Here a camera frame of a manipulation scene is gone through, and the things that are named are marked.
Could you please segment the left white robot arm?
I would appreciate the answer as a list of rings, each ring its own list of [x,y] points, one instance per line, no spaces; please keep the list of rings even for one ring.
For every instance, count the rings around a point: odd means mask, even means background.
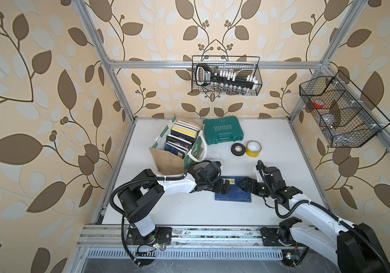
[[[221,178],[221,173],[221,163],[209,160],[196,163],[177,176],[157,176],[151,169],[145,169],[114,189],[109,205],[133,227],[134,241],[141,245],[162,243],[165,235],[160,234],[150,215],[159,200],[169,195],[202,191],[226,195],[231,185]]]

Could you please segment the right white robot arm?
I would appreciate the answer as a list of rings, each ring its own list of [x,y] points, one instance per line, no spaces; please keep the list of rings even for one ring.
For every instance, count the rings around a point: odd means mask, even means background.
[[[390,273],[390,263],[374,230],[354,224],[311,201],[301,190],[287,186],[276,167],[261,160],[254,168],[256,179],[238,183],[245,192],[274,201],[279,223],[279,242],[303,244],[338,266],[343,273]]]

